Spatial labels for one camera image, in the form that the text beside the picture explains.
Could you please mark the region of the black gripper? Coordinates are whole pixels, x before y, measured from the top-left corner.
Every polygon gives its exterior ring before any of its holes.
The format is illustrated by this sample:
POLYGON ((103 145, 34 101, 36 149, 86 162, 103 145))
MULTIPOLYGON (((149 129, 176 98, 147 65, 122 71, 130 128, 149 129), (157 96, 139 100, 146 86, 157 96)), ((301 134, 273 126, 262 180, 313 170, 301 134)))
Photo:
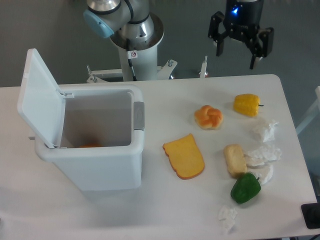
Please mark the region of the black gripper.
POLYGON ((208 37, 216 46, 217 57, 224 51, 224 39, 228 34, 234 40, 245 42, 252 55, 251 70, 272 52, 274 28, 260 28, 263 5, 263 0, 227 0, 225 15, 217 11, 211 16, 208 37), (221 23, 225 27, 223 33, 219 33, 221 23))

